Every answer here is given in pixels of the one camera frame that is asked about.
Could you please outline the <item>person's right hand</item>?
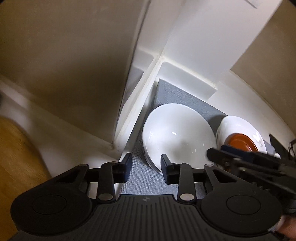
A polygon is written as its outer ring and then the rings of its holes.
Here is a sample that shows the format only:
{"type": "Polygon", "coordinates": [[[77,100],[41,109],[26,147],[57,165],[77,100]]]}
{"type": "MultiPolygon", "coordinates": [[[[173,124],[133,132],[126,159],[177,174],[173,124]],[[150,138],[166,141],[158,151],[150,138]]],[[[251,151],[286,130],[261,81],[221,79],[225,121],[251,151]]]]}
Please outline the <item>person's right hand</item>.
{"type": "Polygon", "coordinates": [[[295,215],[291,216],[282,216],[281,221],[277,227],[279,233],[290,238],[290,240],[296,239],[296,217],[295,215]]]}

